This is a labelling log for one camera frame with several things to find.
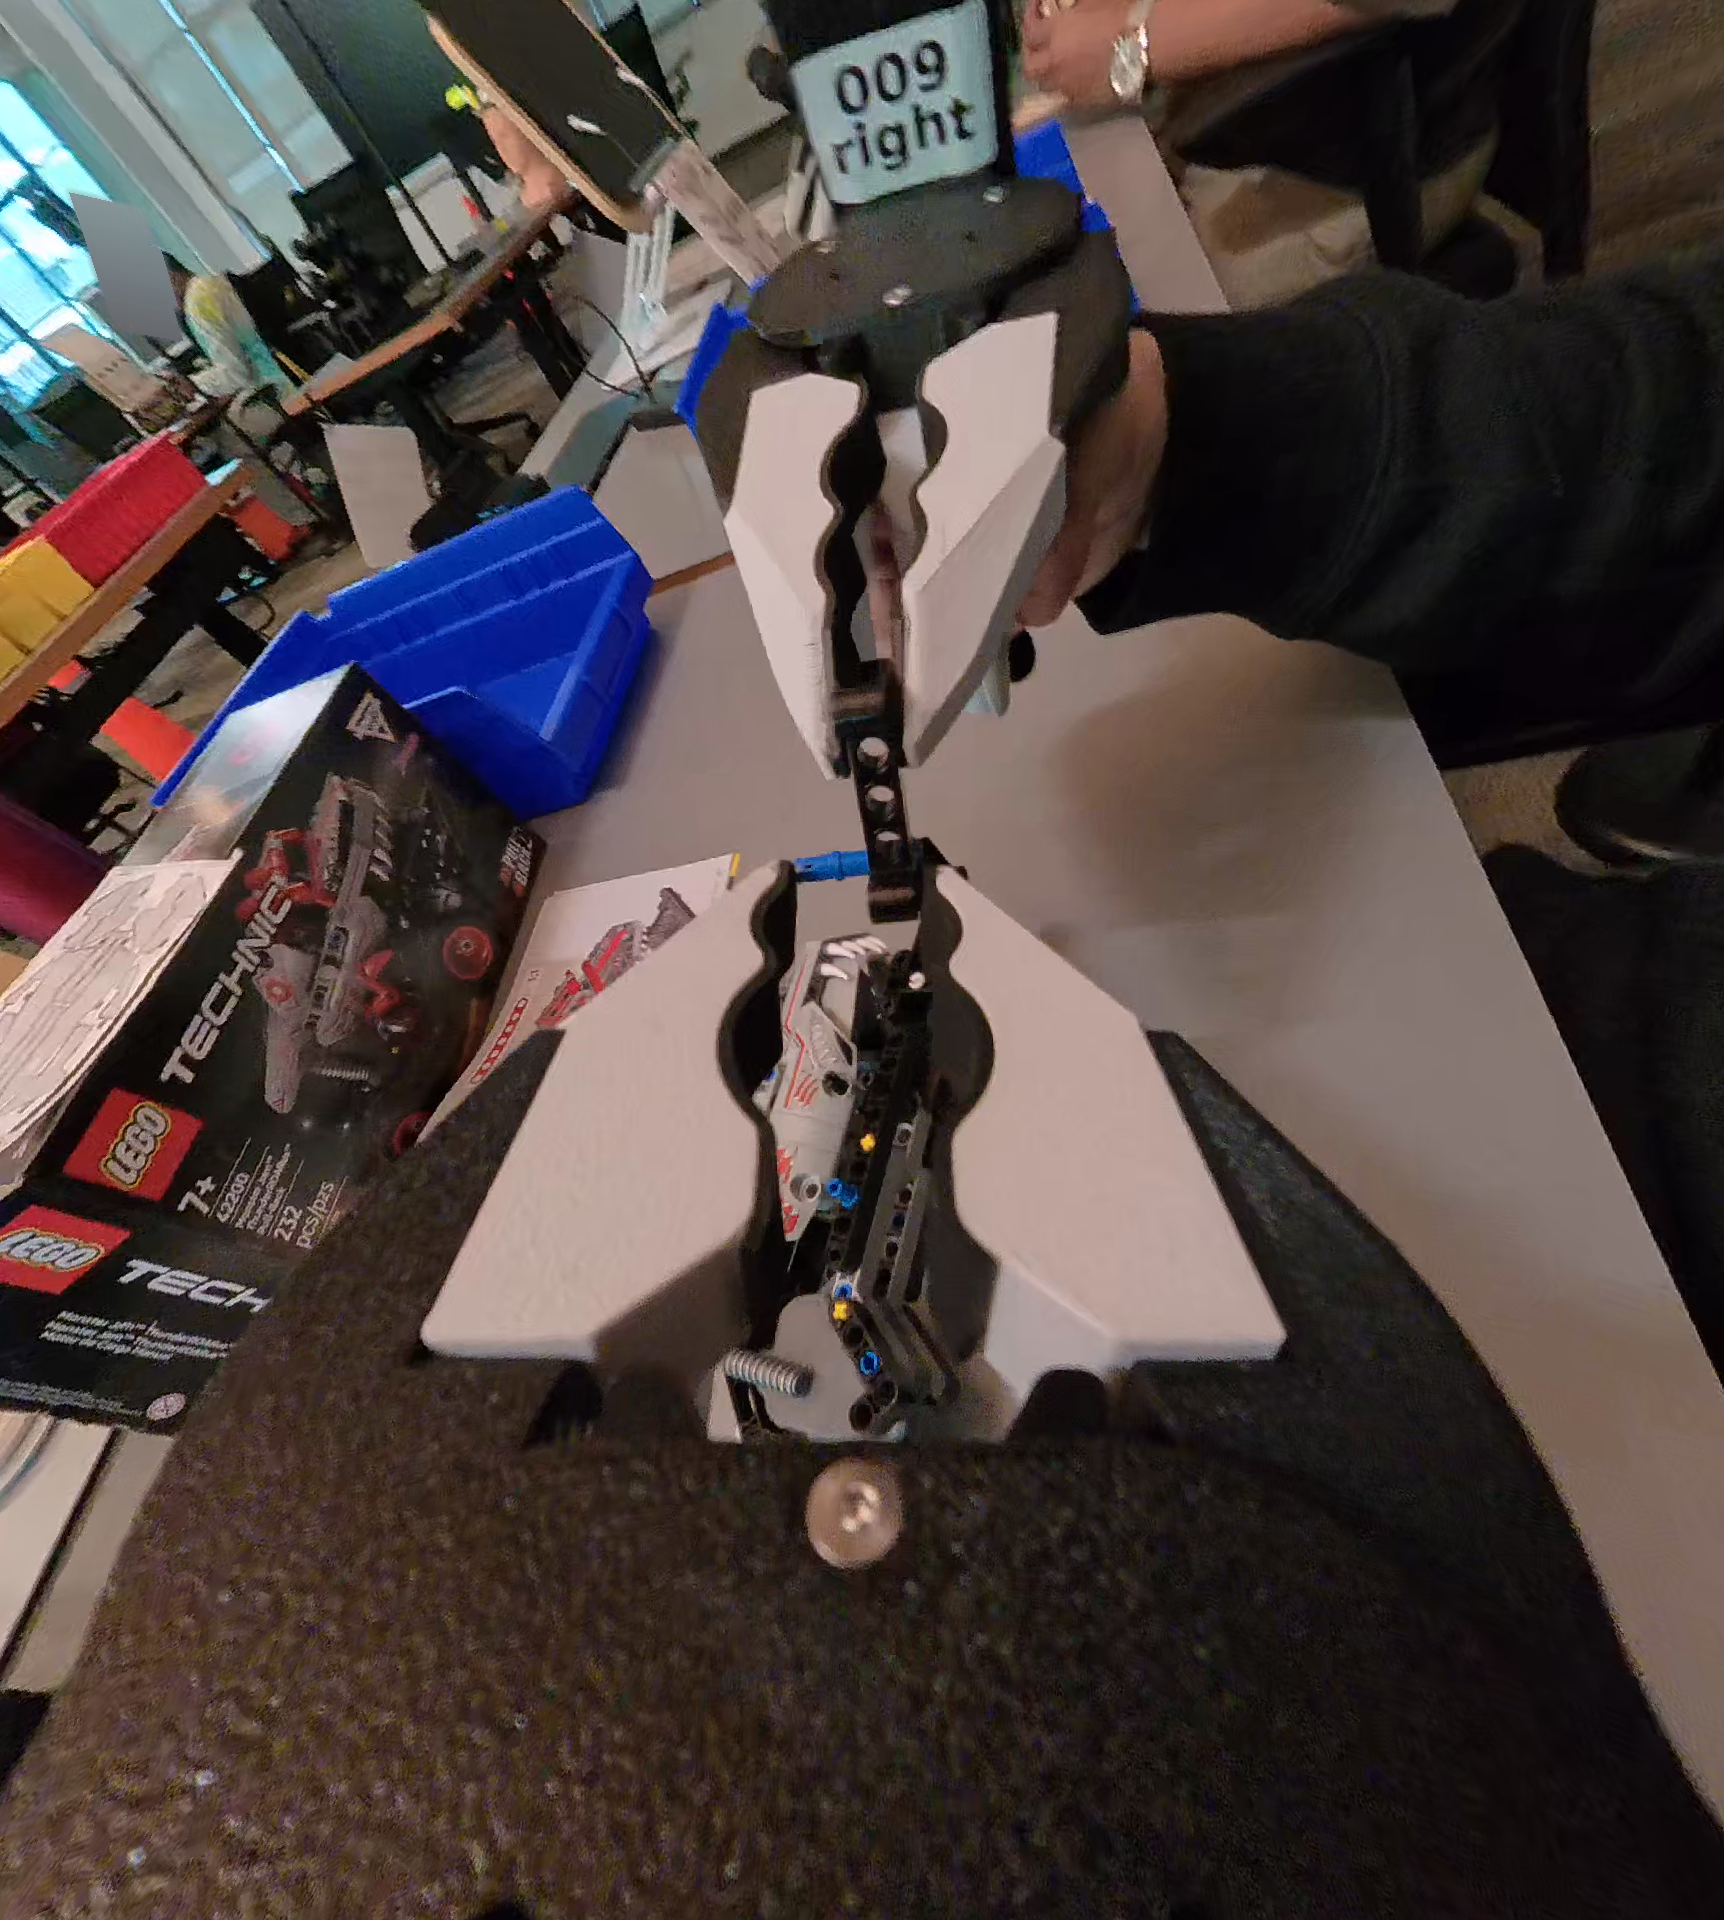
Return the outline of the person's right hand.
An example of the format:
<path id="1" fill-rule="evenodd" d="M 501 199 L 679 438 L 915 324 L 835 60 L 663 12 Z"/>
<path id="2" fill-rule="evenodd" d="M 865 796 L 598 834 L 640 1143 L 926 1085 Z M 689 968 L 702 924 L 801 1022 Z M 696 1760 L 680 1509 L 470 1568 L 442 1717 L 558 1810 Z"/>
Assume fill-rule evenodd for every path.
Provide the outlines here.
<path id="1" fill-rule="evenodd" d="M 1105 581 L 1141 543 L 1171 440 L 1168 379 L 1149 326 L 1128 333 L 1128 367 L 1115 392 L 1067 447 L 1064 519 L 1019 605 L 1036 632 Z"/>

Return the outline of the black toy brick beam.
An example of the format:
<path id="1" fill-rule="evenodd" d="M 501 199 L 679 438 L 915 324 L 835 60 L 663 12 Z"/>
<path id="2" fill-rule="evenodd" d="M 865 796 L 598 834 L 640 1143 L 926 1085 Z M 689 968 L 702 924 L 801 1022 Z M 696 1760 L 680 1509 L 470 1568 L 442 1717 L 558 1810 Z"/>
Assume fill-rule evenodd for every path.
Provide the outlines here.
<path id="1" fill-rule="evenodd" d="M 828 780 L 850 787 L 866 859 L 871 921 L 921 923 L 937 849 L 909 818 L 905 704 L 899 671 L 885 661 L 835 662 L 808 746 Z"/>

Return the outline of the black toy set box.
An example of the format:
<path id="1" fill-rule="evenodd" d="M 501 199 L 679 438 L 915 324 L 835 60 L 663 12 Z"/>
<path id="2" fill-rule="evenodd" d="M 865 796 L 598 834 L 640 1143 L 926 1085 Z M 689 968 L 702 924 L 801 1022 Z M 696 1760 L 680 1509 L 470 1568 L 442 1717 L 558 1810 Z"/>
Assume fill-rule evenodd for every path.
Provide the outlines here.
<path id="1" fill-rule="evenodd" d="M 135 853 L 221 875 L 0 1163 L 0 1411 L 175 1433 L 458 1082 L 543 842 L 347 666 L 223 723 Z"/>

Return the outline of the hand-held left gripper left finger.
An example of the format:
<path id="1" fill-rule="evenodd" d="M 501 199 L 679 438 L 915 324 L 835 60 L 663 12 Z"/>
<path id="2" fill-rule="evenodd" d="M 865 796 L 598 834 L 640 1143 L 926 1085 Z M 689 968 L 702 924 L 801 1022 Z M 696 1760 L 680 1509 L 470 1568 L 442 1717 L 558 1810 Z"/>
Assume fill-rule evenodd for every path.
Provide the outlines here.
<path id="1" fill-rule="evenodd" d="M 442 1359 L 715 1366 L 780 1245 L 775 1134 L 799 881 L 755 869 L 540 1032 L 540 1078 L 420 1338 Z"/>

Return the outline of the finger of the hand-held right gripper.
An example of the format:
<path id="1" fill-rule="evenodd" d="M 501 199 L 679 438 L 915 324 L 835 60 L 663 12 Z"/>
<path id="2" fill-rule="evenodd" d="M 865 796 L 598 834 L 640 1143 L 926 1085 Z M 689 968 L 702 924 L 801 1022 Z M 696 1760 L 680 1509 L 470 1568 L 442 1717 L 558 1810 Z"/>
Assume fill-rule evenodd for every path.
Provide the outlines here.
<path id="1" fill-rule="evenodd" d="M 723 374 L 723 516 L 783 704 L 827 778 L 850 777 L 845 698 L 899 666 L 888 463 L 868 388 Z"/>
<path id="2" fill-rule="evenodd" d="M 1006 679 L 1020 603 L 1056 537 L 1059 330 L 1055 313 L 998 321 L 922 372 L 922 414 L 943 438 L 915 489 L 922 540 L 902 581 L 909 766 L 929 764 L 984 686 Z"/>

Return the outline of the row of red bins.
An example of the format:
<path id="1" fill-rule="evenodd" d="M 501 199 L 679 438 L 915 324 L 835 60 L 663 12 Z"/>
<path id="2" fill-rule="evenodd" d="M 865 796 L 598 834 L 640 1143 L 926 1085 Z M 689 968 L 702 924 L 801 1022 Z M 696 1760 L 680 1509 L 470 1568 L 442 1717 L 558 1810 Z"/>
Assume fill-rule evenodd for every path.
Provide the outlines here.
<path id="1" fill-rule="evenodd" d="M 206 475 L 177 437 L 154 434 L 99 466 L 4 555 L 47 545 L 90 589 L 102 589 L 208 490 Z"/>

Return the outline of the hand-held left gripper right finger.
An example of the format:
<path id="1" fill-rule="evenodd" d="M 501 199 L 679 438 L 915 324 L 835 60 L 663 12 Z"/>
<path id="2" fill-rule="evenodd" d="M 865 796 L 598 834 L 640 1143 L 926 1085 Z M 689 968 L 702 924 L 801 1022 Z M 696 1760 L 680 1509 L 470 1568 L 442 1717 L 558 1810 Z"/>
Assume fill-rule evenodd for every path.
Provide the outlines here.
<path id="1" fill-rule="evenodd" d="M 1017 1425 L 1055 1375 L 1281 1357 L 1154 1036 L 961 870 L 925 881 L 922 1309 L 965 1372 L 965 1425 Z"/>

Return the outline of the black sign board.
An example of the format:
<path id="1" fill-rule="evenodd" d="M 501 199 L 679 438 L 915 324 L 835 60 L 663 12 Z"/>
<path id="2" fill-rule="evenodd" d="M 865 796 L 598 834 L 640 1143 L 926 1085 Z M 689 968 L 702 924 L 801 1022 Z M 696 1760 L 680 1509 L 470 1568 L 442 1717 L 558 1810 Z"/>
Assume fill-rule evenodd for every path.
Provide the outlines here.
<path id="1" fill-rule="evenodd" d="M 424 3 L 442 55 L 614 229 L 674 212 L 745 287 L 785 250 L 635 66 L 571 4 Z"/>

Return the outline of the person's right forearm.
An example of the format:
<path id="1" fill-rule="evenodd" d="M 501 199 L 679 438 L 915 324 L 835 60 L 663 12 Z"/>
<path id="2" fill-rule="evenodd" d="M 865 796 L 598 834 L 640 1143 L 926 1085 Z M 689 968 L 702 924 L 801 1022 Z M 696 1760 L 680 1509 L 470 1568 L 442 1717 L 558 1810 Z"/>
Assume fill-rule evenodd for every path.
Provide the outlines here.
<path id="1" fill-rule="evenodd" d="M 1138 339 L 1160 456 L 1096 630 L 1231 614 L 1567 710 L 1724 680 L 1724 247 L 1502 300 L 1361 275 Z"/>

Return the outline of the grey red toy brick truck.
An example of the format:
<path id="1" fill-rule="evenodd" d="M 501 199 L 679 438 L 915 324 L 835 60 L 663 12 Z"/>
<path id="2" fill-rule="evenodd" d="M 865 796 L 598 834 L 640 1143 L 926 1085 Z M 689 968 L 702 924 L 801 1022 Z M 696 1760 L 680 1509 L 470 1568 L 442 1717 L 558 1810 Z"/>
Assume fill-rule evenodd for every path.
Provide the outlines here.
<path id="1" fill-rule="evenodd" d="M 780 1264 L 713 1377 L 719 1439 L 902 1445 L 962 1391 L 931 1283 L 938 1199 L 933 997 L 875 935 L 808 945 L 779 994 L 756 1106 L 777 1160 Z"/>

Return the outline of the open instruction booklet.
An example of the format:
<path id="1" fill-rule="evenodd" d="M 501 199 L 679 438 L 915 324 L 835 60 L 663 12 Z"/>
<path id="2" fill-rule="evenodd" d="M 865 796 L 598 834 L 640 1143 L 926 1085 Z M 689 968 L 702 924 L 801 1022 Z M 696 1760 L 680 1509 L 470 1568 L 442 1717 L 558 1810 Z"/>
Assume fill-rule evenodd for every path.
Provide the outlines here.
<path id="1" fill-rule="evenodd" d="M 485 1036 L 424 1131 L 433 1140 L 493 1072 L 539 1035 L 560 1030 L 726 896 L 737 853 L 635 876 L 571 886 L 543 901 L 522 935 Z"/>

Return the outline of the black office chair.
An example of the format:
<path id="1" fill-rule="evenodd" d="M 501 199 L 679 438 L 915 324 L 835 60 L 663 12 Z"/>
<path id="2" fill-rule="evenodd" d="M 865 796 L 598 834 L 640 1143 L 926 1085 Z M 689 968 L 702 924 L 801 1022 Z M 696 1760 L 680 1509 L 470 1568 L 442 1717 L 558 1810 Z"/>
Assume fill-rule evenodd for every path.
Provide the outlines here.
<path id="1" fill-rule="evenodd" d="M 1301 55 L 1177 86 L 1160 117 L 1187 176 L 1257 176 L 1296 212 L 1358 220 L 1372 268 L 1496 296 L 1587 268 L 1595 4 L 1331 4 L 1352 27 Z"/>

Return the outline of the grey desk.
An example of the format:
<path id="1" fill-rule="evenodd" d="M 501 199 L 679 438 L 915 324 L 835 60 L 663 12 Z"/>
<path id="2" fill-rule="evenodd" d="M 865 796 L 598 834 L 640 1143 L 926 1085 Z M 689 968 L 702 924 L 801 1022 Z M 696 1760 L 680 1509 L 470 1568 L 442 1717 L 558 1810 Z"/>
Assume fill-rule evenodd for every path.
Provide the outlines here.
<path id="1" fill-rule="evenodd" d="M 1451 805 L 1284 691 L 1063 751 L 1281 1357 L 909 1451 L 419 1357 L 506 1068 L 154 1481 L 0 1916 L 1724 1916 L 1722 1380 Z"/>

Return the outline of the wooden workbench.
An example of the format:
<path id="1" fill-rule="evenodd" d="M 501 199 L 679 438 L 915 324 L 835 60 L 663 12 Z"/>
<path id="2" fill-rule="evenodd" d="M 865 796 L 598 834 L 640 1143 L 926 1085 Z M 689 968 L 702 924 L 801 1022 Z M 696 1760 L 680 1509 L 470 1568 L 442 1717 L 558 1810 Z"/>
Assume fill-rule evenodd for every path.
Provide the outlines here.
<path id="1" fill-rule="evenodd" d="M 59 621 L 0 685 L 0 734 L 41 697 L 53 679 L 95 644 L 121 614 L 137 605 L 146 616 L 167 616 L 177 595 L 187 595 L 187 556 L 206 531 L 253 493 L 244 463 L 227 463 L 205 480 L 205 493 L 178 507 L 106 584 Z"/>

